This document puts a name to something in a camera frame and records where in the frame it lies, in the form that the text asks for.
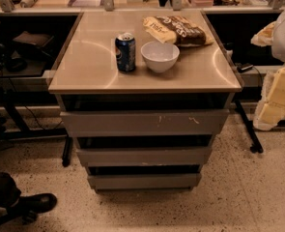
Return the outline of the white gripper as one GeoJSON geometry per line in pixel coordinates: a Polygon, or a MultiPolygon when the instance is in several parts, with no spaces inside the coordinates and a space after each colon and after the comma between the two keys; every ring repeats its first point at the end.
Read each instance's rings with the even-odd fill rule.
{"type": "MultiPolygon", "coordinates": [[[[261,47],[272,45],[274,25],[275,22],[269,23],[250,42],[261,47]]],[[[270,103],[262,102],[258,105],[257,120],[260,124],[277,125],[285,119],[285,66],[274,75],[267,101],[270,103]]]]}

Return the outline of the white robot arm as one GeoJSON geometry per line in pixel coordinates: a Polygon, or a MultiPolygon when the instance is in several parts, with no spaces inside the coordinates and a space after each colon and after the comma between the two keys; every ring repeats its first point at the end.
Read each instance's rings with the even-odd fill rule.
{"type": "Polygon", "coordinates": [[[263,82],[262,98],[258,102],[253,125],[261,131],[269,131],[285,119],[285,10],[276,21],[268,24],[251,43],[271,46],[271,54],[284,63],[276,73],[268,73],[263,82]]]}

